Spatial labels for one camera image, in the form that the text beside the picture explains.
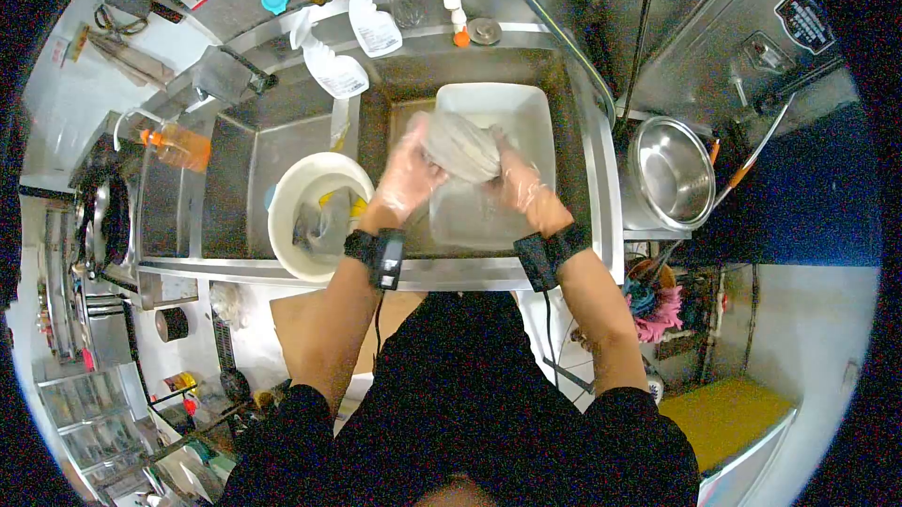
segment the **orange handle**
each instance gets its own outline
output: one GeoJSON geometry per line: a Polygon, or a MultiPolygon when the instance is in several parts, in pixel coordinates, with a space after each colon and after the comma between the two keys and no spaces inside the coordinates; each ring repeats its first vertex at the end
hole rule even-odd
{"type": "Polygon", "coordinates": [[[717,153],[721,152],[721,140],[715,140],[715,144],[711,146],[711,154],[708,155],[711,157],[711,164],[714,164],[717,161],[717,153]]]}
{"type": "Polygon", "coordinates": [[[755,165],[755,163],[754,163],[754,161],[752,161],[752,163],[749,166],[745,167],[744,169],[739,169],[738,171],[736,171],[736,174],[734,174],[733,177],[730,179],[730,187],[737,187],[739,185],[739,183],[742,182],[742,179],[745,178],[746,173],[748,171],[750,171],[751,167],[754,165],[755,165]]]}

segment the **hand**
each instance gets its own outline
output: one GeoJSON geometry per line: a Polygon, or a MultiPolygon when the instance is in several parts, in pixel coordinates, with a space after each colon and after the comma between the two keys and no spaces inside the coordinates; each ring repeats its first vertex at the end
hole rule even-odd
{"type": "Polygon", "coordinates": [[[548,238],[573,222],[573,216],[558,196],[542,183],[535,165],[527,164],[500,133],[495,134],[501,157],[502,175],[489,183],[502,203],[526,216],[542,236],[548,238]]]}
{"type": "Polygon", "coordinates": [[[428,117],[417,113],[407,124],[407,131],[389,155],[389,163],[379,181],[367,214],[389,210],[399,226],[411,212],[425,202],[436,187],[447,180],[447,173],[426,160],[423,138],[428,133],[428,117]]]}

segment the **white spray bottle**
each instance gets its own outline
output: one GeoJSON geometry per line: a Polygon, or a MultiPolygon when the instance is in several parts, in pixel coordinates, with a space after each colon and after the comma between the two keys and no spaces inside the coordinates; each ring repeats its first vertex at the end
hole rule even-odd
{"type": "Polygon", "coordinates": [[[391,14],[377,11],[373,0],[350,0],[347,14],[357,41],[370,57],[387,55],[400,48],[398,25],[391,14]]]}
{"type": "Polygon", "coordinates": [[[304,49],[304,62],[310,74],[335,99],[345,100],[366,92],[370,87],[370,78],[360,63],[353,57],[336,57],[333,50],[313,36],[313,23],[310,21],[313,8],[319,6],[307,6],[300,11],[298,25],[288,36],[291,49],[304,49]]]}

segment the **sink basin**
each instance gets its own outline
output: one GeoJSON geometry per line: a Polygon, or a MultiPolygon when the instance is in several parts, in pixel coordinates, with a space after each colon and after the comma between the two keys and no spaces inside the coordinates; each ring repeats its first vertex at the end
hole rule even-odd
{"type": "MultiPolygon", "coordinates": [[[[589,225],[588,185],[575,102],[565,60],[554,50],[468,49],[405,55],[365,63],[371,87],[360,97],[356,160],[378,185],[391,146],[419,110],[435,108],[445,84],[511,82],[541,88],[554,128],[557,190],[574,217],[589,225]]],[[[334,101],[303,66],[279,73],[280,84],[218,114],[203,200],[201,256],[274,259],[266,203],[292,164],[329,150],[334,101]]],[[[437,244],[428,204],[405,224],[408,258],[512,256],[437,244]]]]}
{"type": "Polygon", "coordinates": [[[265,95],[217,116],[204,192],[204,258],[275,258],[267,204],[294,163],[329,150],[332,105],[332,96],[300,68],[280,75],[265,95]]]}
{"type": "MultiPolygon", "coordinates": [[[[588,181],[575,102],[565,60],[554,50],[467,49],[387,57],[372,62],[378,84],[361,97],[358,161],[373,183],[385,168],[390,146],[404,133],[412,114],[435,107],[446,84],[510,82],[541,88],[548,98],[554,129],[558,196],[577,221],[589,225],[588,181]]],[[[411,259],[512,256],[511,251],[481,252],[438,244],[429,227],[428,204],[405,224],[405,252],[411,259]]]]}

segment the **floor drain grate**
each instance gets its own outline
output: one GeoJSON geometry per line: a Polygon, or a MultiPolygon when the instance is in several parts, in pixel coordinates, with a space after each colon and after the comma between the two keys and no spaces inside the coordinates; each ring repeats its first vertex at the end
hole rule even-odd
{"type": "Polygon", "coordinates": [[[213,337],[217,342],[217,356],[219,357],[219,369],[229,370],[234,366],[234,352],[232,352],[232,333],[225,321],[220,320],[216,311],[213,312],[213,337]]]}

